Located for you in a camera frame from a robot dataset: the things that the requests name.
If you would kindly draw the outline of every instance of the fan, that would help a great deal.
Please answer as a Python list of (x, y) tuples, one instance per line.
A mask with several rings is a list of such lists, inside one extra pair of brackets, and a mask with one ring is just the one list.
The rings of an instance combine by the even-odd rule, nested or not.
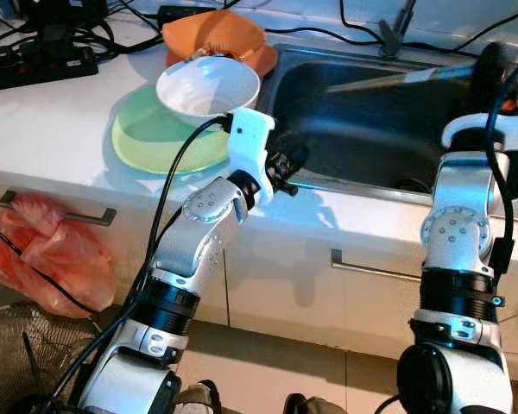
[(29, 414), (97, 333), (89, 320), (57, 317), (36, 304), (1, 307), (0, 414)]

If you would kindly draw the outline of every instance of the orange bowl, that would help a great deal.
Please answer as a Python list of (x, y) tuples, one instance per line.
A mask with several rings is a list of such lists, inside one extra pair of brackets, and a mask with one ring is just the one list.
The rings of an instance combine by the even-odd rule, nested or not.
[(165, 23), (162, 32), (169, 51), (183, 59), (200, 48), (244, 59), (266, 41), (259, 26), (230, 10), (208, 11)]
[[(184, 58), (181, 58), (171, 51), (167, 53), (167, 67), (179, 63), (182, 60), (184, 60)], [(259, 78), (262, 78), (272, 71), (276, 62), (278, 62), (278, 52), (266, 43), (259, 47), (253, 54), (242, 60), (242, 63), (256, 71)]]

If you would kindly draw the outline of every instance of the white bowl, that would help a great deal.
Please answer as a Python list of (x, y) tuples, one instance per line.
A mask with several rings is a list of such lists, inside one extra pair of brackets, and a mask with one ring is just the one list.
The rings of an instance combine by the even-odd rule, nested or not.
[(182, 122), (198, 127), (236, 108), (254, 108), (260, 85), (249, 66), (208, 56), (172, 65), (157, 79), (155, 91)]

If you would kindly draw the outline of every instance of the sink basin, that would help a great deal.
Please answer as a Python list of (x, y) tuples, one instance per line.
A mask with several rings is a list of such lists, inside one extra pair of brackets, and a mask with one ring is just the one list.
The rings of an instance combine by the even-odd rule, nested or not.
[[(423, 64), (297, 47), (265, 79), (257, 109), (276, 120), (269, 150), (306, 145), (301, 186), (430, 204), (444, 126), (464, 115), (466, 81), (435, 81), (325, 94), (328, 85), (427, 68)], [(518, 156), (509, 181), (517, 181)]]

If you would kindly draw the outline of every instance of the white cabinet door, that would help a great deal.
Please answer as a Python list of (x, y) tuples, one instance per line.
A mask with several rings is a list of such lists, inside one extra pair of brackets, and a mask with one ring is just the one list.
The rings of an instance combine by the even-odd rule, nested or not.
[(418, 307), (418, 281), (334, 269), (331, 257), (340, 249), (345, 261), (360, 257), (356, 264), (388, 270), (401, 261), (406, 272), (414, 268), (410, 247), (266, 218), (246, 224), (227, 248), (231, 326), (393, 358), (412, 343), (407, 320)]
[[(7, 185), (0, 184), (0, 197), (8, 189)], [(70, 212), (87, 216), (102, 216), (106, 208), (117, 211), (110, 226), (92, 225), (91, 229), (112, 253), (112, 265), (117, 276), (115, 303), (122, 303), (142, 264), (155, 206), (150, 205), (146, 209), (120, 204), (118, 201), (115, 204), (107, 204), (58, 194), (50, 194), (50, 197), (61, 201)], [(3, 289), (1, 286), (0, 295), (0, 304), (22, 298), (21, 295)], [(196, 318), (212, 323), (228, 323), (224, 266), (219, 266), (218, 271), (212, 276), (208, 289), (200, 301)]]

